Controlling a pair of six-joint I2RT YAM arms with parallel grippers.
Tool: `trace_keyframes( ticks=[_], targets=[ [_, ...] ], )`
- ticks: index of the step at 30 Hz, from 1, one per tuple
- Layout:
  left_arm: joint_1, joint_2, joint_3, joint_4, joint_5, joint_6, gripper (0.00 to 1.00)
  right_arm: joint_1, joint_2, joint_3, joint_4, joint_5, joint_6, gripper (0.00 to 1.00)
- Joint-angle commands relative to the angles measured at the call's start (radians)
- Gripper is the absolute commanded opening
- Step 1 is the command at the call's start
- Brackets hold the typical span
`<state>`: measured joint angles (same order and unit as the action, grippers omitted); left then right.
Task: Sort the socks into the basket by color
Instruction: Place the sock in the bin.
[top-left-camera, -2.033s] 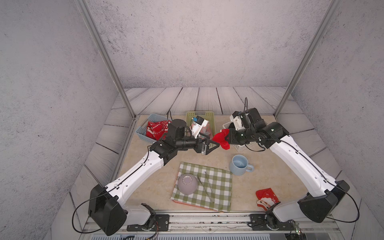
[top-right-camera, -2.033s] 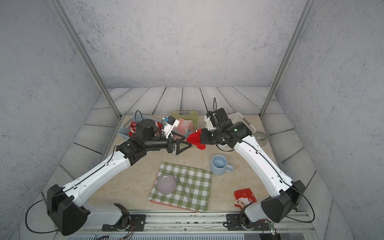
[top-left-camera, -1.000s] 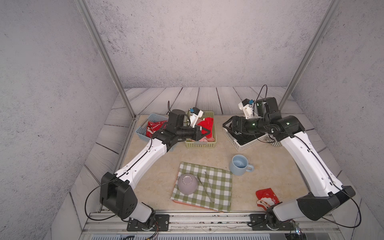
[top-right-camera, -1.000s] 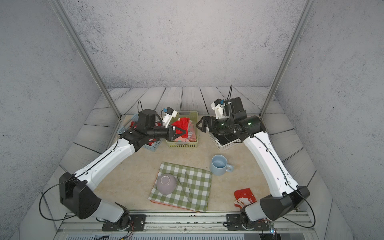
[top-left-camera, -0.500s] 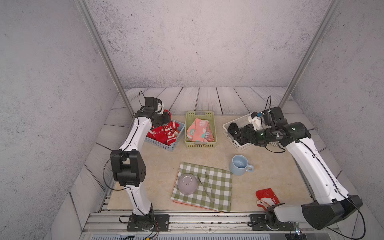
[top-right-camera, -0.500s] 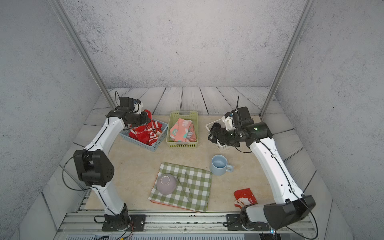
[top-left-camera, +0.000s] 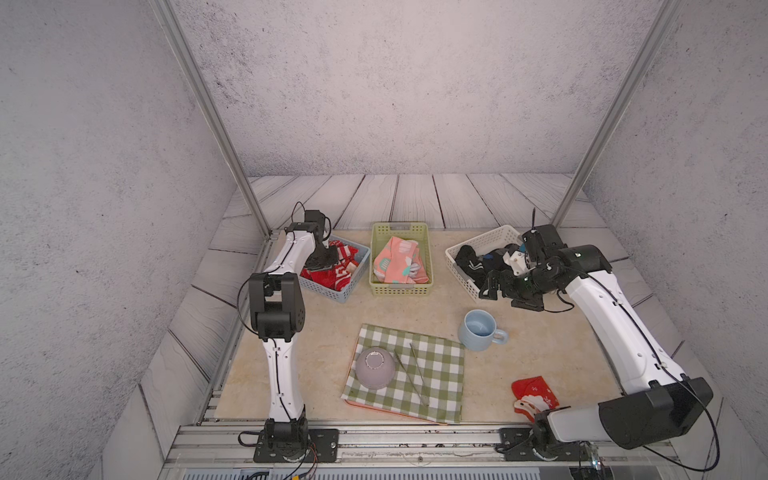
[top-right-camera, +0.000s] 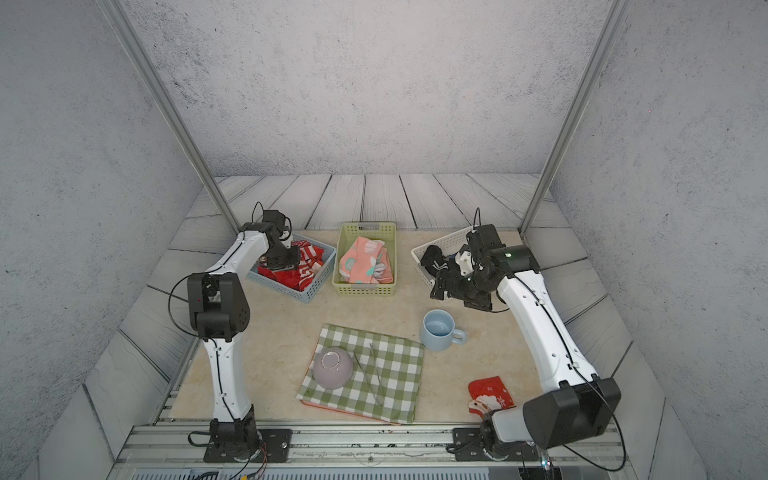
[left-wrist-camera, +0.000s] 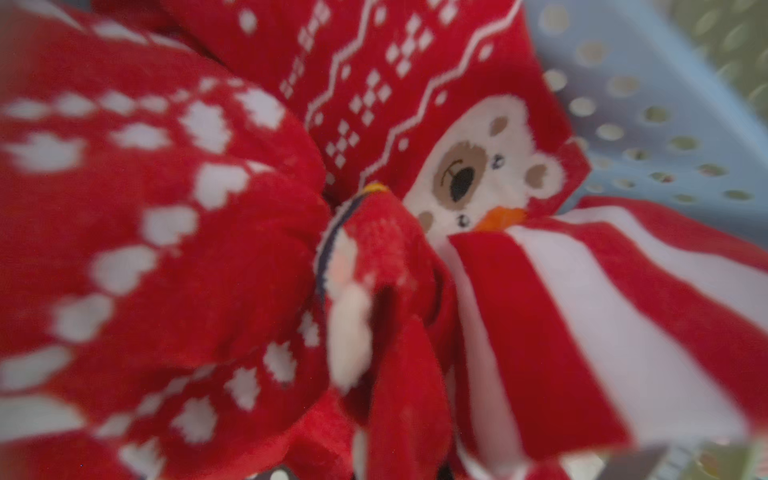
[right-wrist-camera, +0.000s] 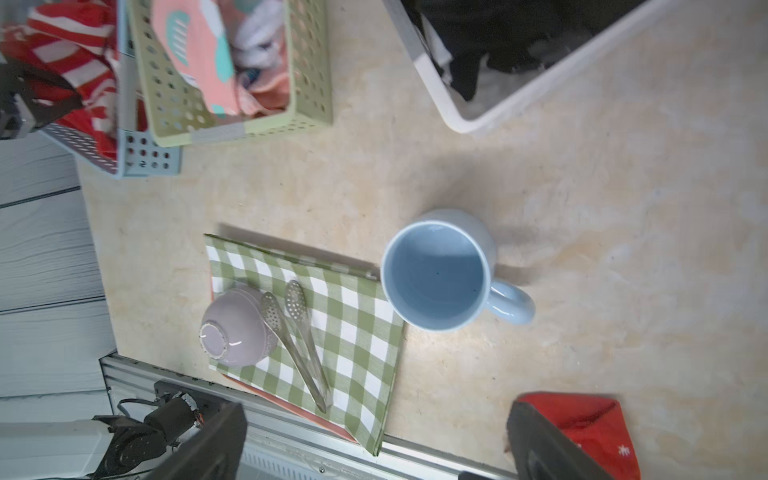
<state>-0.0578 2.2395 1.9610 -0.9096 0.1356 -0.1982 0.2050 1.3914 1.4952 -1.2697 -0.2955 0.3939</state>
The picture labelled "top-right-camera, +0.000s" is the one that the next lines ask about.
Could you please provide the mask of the red bear Christmas sock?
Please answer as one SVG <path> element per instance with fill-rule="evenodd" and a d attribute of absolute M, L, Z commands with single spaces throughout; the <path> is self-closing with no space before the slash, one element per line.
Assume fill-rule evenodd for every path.
<path fill-rule="evenodd" d="M 307 266 L 299 266 L 293 270 L 272 271 L 259 266 L 259 275 L 275 281 L 291 290 L 303 292 L 314 280 L 315 272 Z"/>

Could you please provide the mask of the pink sock with blue text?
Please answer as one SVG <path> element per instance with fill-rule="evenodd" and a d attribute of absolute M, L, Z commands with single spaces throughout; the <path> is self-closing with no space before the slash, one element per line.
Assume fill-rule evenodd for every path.
<path fill-rule="evenodd" d="M 350 284 L 392 284 L 394 271 L 382 240 L 358 236 L 339 261 L 338 272 Z"/>

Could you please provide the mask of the red Santa sock front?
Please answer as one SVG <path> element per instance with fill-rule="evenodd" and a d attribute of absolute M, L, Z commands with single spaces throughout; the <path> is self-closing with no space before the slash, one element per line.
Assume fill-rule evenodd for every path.
<path fill-rule="evenodd" d="M 468 384 L 471 400 L 468 410 L 480 417 L 516 407 L 515 402 L 499 376 L 473 380 Z"/>

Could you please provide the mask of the red white striped Santa sock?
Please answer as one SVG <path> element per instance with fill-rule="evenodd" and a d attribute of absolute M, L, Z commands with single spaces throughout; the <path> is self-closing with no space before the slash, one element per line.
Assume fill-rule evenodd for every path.
<path fill-rule="evenodd" d="M 324 249 L 315 246 L 307 240 L 293 241 L 292 245 L 296 246 L 299 251 L 299 264 L 297 267 L 299 279 L 304 282 L 311 282 L 314 276 L 324 267 Z"/>

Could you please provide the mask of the black sock with white label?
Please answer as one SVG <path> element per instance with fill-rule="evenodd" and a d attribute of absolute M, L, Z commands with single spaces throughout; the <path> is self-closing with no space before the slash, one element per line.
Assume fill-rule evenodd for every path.
<path fill-rule="evenodd" d="M 442 249 L 437 245 L 429 245 L 420 259 L 420 265 L 432 277 L 448 268 L 448 262 Z"/>

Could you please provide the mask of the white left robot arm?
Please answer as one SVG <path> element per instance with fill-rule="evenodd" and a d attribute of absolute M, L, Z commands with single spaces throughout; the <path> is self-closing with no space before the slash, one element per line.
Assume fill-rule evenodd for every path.
<path fill-rule="evenodd" d="M 297 267 L 300 256 L 291 235 L 290 221 L 281 215 L 245 223 L 219 261 L 186 279 L 190 325 L 203 341 L 212 374 L 210 436 L 215 447 L 258 447 L 253 403 L 245 388 L 243 334 L 251 311 L 242 282 L 261 260 L 272 270 Z"/>

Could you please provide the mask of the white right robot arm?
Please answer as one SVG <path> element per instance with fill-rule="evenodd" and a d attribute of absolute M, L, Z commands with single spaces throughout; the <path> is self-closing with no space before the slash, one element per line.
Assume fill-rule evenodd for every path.
<path fill-rule="evenodd" d="M 617 382 L 603 378 L 580 352 L 550 298 L 531 251 L 523 246 L 463 247 L 446 255 L 427 247 L 420 264 L 433 277 L 431 297 L 460 300 L 490 312 L 493 295 L 506 305 L 531 352 L 541 395 L 518 409 L 486 414 L 482 444 L 491 456 L 513 445 L 566 446 L 605 433 L 621 400 Z"/>

